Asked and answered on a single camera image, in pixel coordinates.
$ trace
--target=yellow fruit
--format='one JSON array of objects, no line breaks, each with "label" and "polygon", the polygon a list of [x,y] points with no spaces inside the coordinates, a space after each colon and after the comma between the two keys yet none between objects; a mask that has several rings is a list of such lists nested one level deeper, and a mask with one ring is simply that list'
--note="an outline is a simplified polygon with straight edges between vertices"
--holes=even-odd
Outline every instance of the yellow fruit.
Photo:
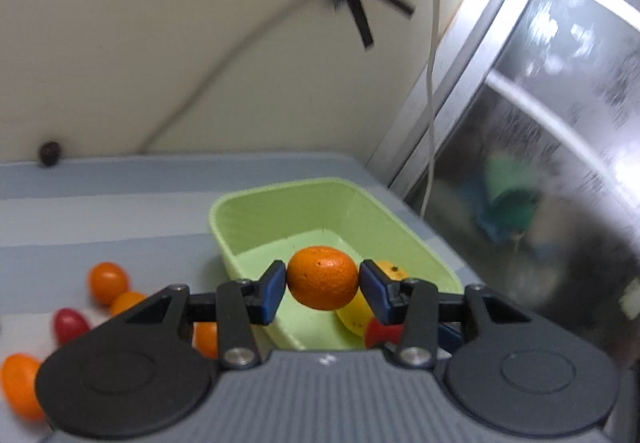
[{"label": "yellow fruit", "polygon": [[375,261],[378,265],[379,269],[384,271],[390,279],[393,280],[402,280],[408,279],[409,274],[404,271],[399,266],[396,266],[394,263],[389,263],[389,261]]},{"label": "yellow fruit", "polygon": [[[376,261],[376,264],[390,279],[402,280],[409,277],[409,274],[404,269],[388,261]],[[359,337],[364,336],[364,331],[369,321],[373,318],[373,312],[360,289],[358,289],[351,302],[344,308],[337,309],[335,314],[338,315],[338,318],[349,331]]]}]

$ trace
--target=red cherry tomato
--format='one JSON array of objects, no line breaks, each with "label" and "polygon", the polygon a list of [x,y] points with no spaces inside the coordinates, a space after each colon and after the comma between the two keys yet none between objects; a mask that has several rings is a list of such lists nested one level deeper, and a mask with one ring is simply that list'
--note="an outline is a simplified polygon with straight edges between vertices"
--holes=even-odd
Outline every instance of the red cherry tomato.
[{"label": "red cherry tomato", "polygon": [[364,331],[364,346],[367,349],[371,349],[376,344],[383,344],[385,342],[391,342],[398,345],[400,342],[400,336],[402,335],[402,325],[385,326],[378,322],[378,319],[373,317],[367,328]]},{"label": "red cherry tomato", "polygon": [[59,309],[53,315],[53,333],[59,345],[66,344],[91,329],[81,313],[71,308]]}]

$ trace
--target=table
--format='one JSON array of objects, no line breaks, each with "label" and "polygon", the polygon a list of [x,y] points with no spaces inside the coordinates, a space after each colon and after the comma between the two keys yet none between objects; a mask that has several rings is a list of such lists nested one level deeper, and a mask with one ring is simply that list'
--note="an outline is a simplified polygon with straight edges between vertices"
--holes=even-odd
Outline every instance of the table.
[{"label": "table", "polygon": [[[452,249],[358,162],[341,154],[146,156],[0,165],[0,361],[16,352],[45,359],[51,314],[61,307],[106,318],[92,306],[86,273],[100,261],[127,269],[133,289],[185,282],[194,293],[226,280],[209,233],[223,194],[297,179],[338,177],[389,207],[453,269],[479,282]],[[43,425],[15,418],[0,398],[0,438],[33,443]]]}]

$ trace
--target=white cable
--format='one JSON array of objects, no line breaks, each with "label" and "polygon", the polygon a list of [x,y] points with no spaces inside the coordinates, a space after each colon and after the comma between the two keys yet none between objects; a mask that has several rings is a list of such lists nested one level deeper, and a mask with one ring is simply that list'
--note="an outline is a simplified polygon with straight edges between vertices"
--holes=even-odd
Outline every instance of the white cable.
[{"label": "white cable", "polygon": [[420,207],[420,217],[424,219],[427,210],[427,203],[431,196],[433,188],[434,165],[436,162],[436,136],[435,136],[435,106],[433,103],[433,66],[436,61],[436,51],[438,50],[438,36],[440,29],[440,0],[433,0],[433,16],[431,18],[431,43],[429,51],[429,59],[427,61],[427,117],[429,121],[429,165],[427,166],[427,188],[424,191],[422,205]]}]

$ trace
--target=cherry tomato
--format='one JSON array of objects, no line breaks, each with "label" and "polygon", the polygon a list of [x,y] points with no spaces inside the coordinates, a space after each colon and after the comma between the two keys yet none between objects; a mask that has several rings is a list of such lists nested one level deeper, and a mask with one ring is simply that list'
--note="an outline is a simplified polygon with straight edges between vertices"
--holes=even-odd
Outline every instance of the cherry tomato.
[{"label": "cherry tomato", "polygon": [[146,295],[139,291],[126,291],[118,295],[118,298],[111,303],[109,313],[111,313],[112,316],[119,315],[123,311],[127,311],[127,309],[142,302],[145,298]]},{"label": "cherry tomato", "polygon": [[378,322],[378,319],[373,317],[367,328],[364,331],[364,346],[367,349],[371,349],[376,344],[385,342],[391,342],[398,345],[400,342],[400,335],[402,335],[402,325],[385,326]]},{"label": "cherry tomato", "polygon": [[218,323],[196,322],[193,343],[203,357],[218,358]]},{"label": "cherry tomato", "polygon": [[87,333],[90,329],[89,322],[75,309],[59,309],[53,315],[53,333],[61,346]]},{"label": "cherry tomato", "polygon": [[0,371],[2,391],[7,403],[17,415],[29,421],[44,420],[44,412],[35,391],[39,367],[38,360],[19,353],[7,357]]},{"label": "cherry tomato", "polygon": [[89,271],[89,291],[100,304],[111,305],[117,296],[129,291],[127,272],[115,263],[96,264]]}]

